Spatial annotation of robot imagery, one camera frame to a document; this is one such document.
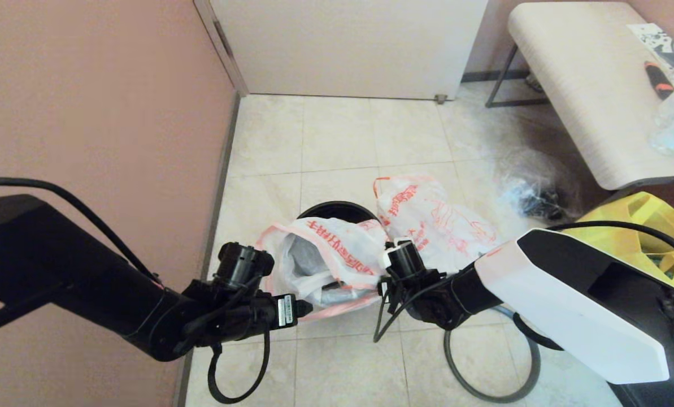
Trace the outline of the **white red-printed plastic bag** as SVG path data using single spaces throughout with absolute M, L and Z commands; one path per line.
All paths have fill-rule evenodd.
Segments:
M 450 203 L 428 175 L 378 177 L 376 216 L 392 240 L 411 240 L 429 269 L 453 275 L 501 242 L 499 231 L 471 209 Z

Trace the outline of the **black round trash bin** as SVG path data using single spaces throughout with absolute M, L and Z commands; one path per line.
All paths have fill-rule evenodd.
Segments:
M 334 218 L 353 224 L 368 220 L 379 221 L 372 211 L 349 201 L 327 201 L 311 206 L 298 217 L 298 219 L 304 218 Z

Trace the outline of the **clear bag with dark contents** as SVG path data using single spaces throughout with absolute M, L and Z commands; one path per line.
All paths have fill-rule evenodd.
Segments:
M 539 150 L 515 149 L 496 165 L 498 193 L 518 215 L 559 224 L 582 212 L 580 183 L 565 162 Z

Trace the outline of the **yellow fabric tote bag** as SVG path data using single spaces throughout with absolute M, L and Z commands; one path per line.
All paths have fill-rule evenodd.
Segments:
M 674 238 L 674 208 L 647 192 L 607 203 L 580 218 L 580 222 L 599 220 L 643 225 Z M 577 228 L 565 233 L 674 286 L 674 249 L 658 238 L 616 227 Z

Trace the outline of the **white door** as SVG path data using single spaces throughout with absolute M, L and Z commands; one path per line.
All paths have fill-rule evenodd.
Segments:
M 488 0 L 209 0 L 254 94 L 453 99 Z

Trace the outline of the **beige wooden table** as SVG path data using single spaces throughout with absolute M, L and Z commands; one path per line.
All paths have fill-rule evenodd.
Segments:
M 624 2 L 525 2 L 507 29 L 597 184 L 605 190 L 674 180 L 674 156 L 649 146 L 660 99 L 652 59 Z

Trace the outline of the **black orange tool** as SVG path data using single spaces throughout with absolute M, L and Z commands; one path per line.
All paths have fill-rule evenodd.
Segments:
M 665 75 L 664 71 L 660 69 L 659 65 L 655 62 L 645 61 L 644 69 L 646 70 L 651 87 L 659 99 L 662 101 L 667 100 L 667 98 L 674 92 L 674 87 L 667 75 Z

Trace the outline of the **black white printed leaflet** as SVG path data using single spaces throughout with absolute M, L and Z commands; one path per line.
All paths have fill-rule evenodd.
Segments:
M 674 80 L 674 39 L 654 23 L 629 24 L 627 28 L 662 63 L 669 78 Z

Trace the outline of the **beige door frame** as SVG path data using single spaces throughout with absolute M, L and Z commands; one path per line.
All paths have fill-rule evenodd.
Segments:
M 218 16 L 210 0 L 192 0 L 202 20 L 203 26 L 207 29 L 208 36 L 217 51 L 221 64 L 225 67 L 227 75 L 241 98 L 250 94 L 246 81 L 239 70 L 233 49 L 227 39 L 226 33 L 221 26 Z

